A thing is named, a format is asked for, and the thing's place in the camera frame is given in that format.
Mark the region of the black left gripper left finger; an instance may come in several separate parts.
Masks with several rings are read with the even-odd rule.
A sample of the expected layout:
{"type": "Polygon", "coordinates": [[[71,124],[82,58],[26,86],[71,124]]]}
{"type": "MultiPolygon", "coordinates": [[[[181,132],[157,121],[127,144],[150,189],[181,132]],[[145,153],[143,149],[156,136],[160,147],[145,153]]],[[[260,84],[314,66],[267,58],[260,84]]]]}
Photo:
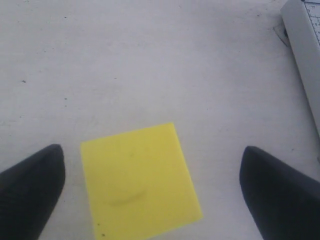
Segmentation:
{"type": "Polygon", "coordinates": [[[0,238],[37,240],[65,185],[63,149],[51,144],[0,174],[0,238]]]}

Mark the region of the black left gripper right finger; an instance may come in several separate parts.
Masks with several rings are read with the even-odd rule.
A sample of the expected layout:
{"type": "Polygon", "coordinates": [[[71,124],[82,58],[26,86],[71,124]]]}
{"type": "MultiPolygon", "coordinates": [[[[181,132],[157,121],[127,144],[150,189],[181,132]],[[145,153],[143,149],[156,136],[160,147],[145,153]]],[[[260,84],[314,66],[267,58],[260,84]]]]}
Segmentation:
{"type": "Polygon", "coordinates": [[[264,240],[320,238],[318,181],[256,146],[247,146],[240,187],[264,240]]]}

